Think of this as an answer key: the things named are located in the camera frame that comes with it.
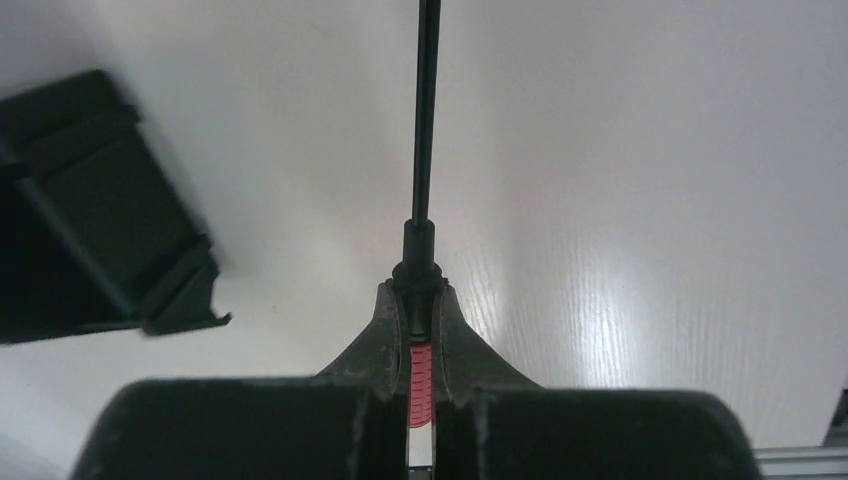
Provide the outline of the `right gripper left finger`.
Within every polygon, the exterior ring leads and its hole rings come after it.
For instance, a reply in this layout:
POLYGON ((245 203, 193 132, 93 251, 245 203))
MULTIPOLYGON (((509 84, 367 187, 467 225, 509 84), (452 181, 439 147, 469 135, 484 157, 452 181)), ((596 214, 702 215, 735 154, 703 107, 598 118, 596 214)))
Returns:
POLYGON ((369 387, 381 400, 406 393, 406 314, 393 281, 377 287, 372 319, 319 376, 369 387))

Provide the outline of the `red handled screwdriver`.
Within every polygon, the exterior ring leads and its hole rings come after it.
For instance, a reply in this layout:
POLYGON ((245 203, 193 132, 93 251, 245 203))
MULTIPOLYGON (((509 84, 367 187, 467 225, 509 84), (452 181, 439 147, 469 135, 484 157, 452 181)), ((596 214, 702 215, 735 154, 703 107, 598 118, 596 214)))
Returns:
POLYGON ((410 338, 412 429, 425 426, 433 416, 432 316, 443 284, 434 260, 435 225, 429 219, 441 5, 439 0, 419 3, 411 218, 404 224, 402 260, 392 272, 410 338))

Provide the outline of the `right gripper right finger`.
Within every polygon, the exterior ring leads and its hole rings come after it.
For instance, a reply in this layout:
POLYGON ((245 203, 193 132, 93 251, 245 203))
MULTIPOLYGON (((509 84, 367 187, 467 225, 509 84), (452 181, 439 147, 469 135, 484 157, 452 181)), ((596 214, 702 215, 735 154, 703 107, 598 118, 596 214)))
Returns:
POLYGON ((477 389, 540 388, 466 322, 453 286, 444 286, 435 300, 433 314, 431 347, 435 403, 462 406, 477 389))

